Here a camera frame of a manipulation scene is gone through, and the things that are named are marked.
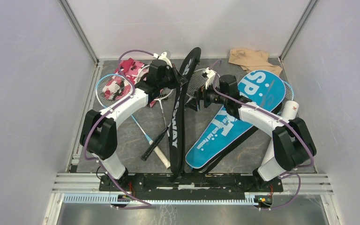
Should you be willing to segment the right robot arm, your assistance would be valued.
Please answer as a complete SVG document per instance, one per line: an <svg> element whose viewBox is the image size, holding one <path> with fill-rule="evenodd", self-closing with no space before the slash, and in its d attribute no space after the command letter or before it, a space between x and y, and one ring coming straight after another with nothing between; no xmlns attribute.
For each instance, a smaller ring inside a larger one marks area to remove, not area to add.
<svg viewBox="0 0 360 225"><path fill-rule="evenodd" d="M305 121L296 117L297 103L289 101L281 115L275 112L281 108L286 87L274 73L255 70L238 80L234 75L197 71L191 77L187 95L195 111L221 105L185 155L192 169L206 169L257 130L265 132L273 145L271 158L254 170L255 190L264 191L275 177L285 178L292 169L314 164L316 148Z"/></svg>

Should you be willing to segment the black Crossway racket cover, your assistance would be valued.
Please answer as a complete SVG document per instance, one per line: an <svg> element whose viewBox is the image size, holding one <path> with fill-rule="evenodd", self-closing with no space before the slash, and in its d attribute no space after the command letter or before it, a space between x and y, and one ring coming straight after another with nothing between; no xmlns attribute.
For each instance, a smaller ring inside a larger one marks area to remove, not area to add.
<svg viewBox="0 0 360 225"><path fill-rule="evenodd" d="M169 158L174 178L184 172L185 159L185 101L188 84L200 62L201 48L195 47L184 59L179 74L186 78L186 83L176 88L171 124L169 127Z"/></svg>

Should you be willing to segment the white shuttlecock tube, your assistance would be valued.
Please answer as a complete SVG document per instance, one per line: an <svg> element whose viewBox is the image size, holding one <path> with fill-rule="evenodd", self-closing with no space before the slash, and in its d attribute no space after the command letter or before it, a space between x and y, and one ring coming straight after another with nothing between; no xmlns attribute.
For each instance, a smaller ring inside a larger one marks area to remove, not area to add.
<svg viewBox="0 0 360 225"><path fill-rule="evenodd" d="M297 102L286 101L280 116L286 120L295 119L298 109L299 109L299 104ZM271 139L261 165L264 165L265 163L270 161L273 157L274 157L274 145L273 145L273 140Z"/></svg>

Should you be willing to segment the white racket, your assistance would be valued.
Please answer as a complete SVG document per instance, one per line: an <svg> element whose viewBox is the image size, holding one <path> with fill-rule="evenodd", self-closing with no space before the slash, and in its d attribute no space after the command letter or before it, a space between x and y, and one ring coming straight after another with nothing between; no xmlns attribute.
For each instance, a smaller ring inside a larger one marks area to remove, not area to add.
<svg viewBox="0 0 360 225"><path fill-rule="evenodd" d="M140 81L141 80L141 77L143 75L146 75L149 71L149 65L146 65L144 67L141 68L141 70L139 71L138 73L138 79L137 81ZM167 99L171 94L172 94L173 90L172 89L169 89L169 88L163 88L160 92L159 92L159 96L154 99L152 102L149 103L149 107L152 108L156 103L159 104L160 106L160 109L161 109L161 113L163 115L163 120L164 120L164 125L166 127L168 127L168 123L166 121L166 118L165 118L165 113L164 113L164 110L163 110L163 106L162 106L162 101L164 99ZM162 152L162 150L157 146L155 149L154 149L155 153L157 154L157 156L159 157L159 159L162 161L162 163L164 164L165 168L166 169L169 169L171 167L171 164L170 164L170 161L169 159L164 155L164 153Z"/></svg>
<svg viewBox="0 0 360 225"><path fill-rule="evenodd" d="M186 102L190 98L196 98L196 94L198 90L201 90L202 87L205 87L205 78L202 76L202 73L204 72L205 68L196 70L192 77L191 81L188 85L187 93L186 93ZM168 127L165 127L165 129L153 140L148 135L145 135L147 138L150 147L145 151L145 153L141 156L141 159L143 161L146 161L148 157L151 155L152 152L154 152L154 149L158 146L158 144L162 141L165 135L169 135L169 129L170 124L168 124Z"/></svg>

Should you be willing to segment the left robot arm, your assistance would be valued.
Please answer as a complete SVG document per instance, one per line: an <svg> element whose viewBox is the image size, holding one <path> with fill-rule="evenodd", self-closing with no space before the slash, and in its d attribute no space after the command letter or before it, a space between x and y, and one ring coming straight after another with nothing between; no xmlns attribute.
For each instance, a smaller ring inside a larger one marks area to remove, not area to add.
<svg viewBox="0 0 360 225"><path fill-rule="evenodd" d="M84 118L80 144L86 152L99 160L111 178L111 186L117 191L128 187L126 167L121 163L116 149L117 129L139 109L155 100L164 88L175 89L188 80L174 65L164 60L153 60L147 73L141 76L130 92L111 106L100 111L89 110Z"/></svg>

